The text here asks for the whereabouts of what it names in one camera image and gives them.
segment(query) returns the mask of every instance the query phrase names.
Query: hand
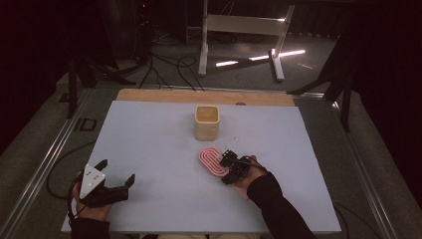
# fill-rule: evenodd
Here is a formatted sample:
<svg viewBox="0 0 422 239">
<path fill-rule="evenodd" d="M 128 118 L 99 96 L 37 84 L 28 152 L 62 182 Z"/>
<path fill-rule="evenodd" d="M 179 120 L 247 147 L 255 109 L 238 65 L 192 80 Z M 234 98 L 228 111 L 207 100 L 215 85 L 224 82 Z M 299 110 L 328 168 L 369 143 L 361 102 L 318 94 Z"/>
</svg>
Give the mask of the hand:
<svg viewBox="0 0 422 239">
<path fill-rule="evenodd" d="M 103 207 L 90 208 L 81 202 L 80 197 L 79 197 L 80 190 L 81 190 L 81 183 L 78 182 L 77 184 L 75 184 L 72 190 L 72 195 L 77 201 L 77 213 L 79 213 L 78 217 L 95 219 L 98 221 L 106 221 L 109 211 L 111 210 L 112 204 L 109 204 Z"/>
<path fill-rule="evenodd" d="M 255 165 L 259 165 L 258 164 L 258 160 L 257 157 L 255 155 L 252 155 L 251 157 L 251 163 L 255 164 Z M 266 175 L 267 172 L 264 169 L 255 167 L 255 166 L 251 166 L 251 168 L 249 169 L 249 174 L 247 177 L 236 181 L 234 184 L 238 187 L 241 187 L 245 190 L 248 190 L 249 185 L 258 177 Z"/>
</svg>

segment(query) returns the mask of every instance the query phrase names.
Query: white tabletop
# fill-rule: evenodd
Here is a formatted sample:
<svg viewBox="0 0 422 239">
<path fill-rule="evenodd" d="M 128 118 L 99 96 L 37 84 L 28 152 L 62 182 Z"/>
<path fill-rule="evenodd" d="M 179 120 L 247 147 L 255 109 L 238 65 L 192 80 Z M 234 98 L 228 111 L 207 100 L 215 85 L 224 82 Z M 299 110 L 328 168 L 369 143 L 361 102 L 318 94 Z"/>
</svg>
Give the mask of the white tabletop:
<svg viewBox="0 0 422 239">
<path fill-rule="evenodd" d="M 268 232 L 260 210 L 199 161 L 206 146 L 256 155 L 313 232 L 340 231 L 301 113 L 295 107 L 219 105 L 215 141 L 194 137 L 198 104 L 113 102 L 90 157 L 108 159 L 105 186 L 133 174 L 129 199 L 113 206 L 110 231 L 137 233 Z M 65 219 L 63 231 L 70 231 Z"/>
</svg>

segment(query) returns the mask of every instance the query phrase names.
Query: black sleeve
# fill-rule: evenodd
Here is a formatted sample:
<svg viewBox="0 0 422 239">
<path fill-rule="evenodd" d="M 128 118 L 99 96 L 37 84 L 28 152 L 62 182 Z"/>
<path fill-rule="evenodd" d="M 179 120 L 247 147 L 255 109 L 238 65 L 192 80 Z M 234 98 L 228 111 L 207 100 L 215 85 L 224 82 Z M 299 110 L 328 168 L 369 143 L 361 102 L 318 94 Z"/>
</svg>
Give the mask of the black sleeve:
<svg viewBox="0 0 422 239">
<path fill-rule="evenodd" d="M 261 209 L 274 238 L 316 239 L 301 214 L 283 196 L 279 183 L 271 173 L 255 179 L 247 193 Z"/>
<path fill-rule="evenodd" d="M 109 239 L 109 222 L 77 218 L 71 227 L 72 239 Z"/>
</svg>

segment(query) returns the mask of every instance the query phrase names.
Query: beige container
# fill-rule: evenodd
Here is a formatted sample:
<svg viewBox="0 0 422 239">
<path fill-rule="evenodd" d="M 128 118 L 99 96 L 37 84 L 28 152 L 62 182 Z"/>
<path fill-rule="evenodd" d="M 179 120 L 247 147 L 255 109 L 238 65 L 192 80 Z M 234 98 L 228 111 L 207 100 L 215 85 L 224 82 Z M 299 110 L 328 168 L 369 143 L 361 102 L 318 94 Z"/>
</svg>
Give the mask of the beige container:
<svg viewBox="0 0 422 239">
<path fill-rule="evenodd" d="M 202 106 L 195 111 L 195 137 L 201 141 L 212 141 L 218 137 L 220 116 L 217 107 Z"/>
</svg>

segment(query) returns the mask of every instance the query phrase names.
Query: person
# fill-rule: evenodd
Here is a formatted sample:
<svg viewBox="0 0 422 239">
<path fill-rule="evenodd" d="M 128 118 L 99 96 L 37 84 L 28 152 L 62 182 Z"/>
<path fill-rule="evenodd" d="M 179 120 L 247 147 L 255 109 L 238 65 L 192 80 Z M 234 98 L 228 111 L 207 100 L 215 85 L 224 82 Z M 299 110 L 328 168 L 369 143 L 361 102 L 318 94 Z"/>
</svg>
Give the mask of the person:
<svg viewBox="0 0 422 239">
<path fill-rule="evenodd" d="M 251 156 L 257 164 L 256 156 Z M 274 238 L 316 239 L 301 214 L 283 196 L 277 179 L 271 172 L 251 166 L 249 174 L 234 183 L 247 191 L 248 197 L 261 209 L 264 221 Z M 73 239 L 108 239 L 108 214 L 112 205 L 99 208 L 86 207 L 79 199 L 80 185 L 73 188 L 78 218 L 72 223 Z"/>
</svg>

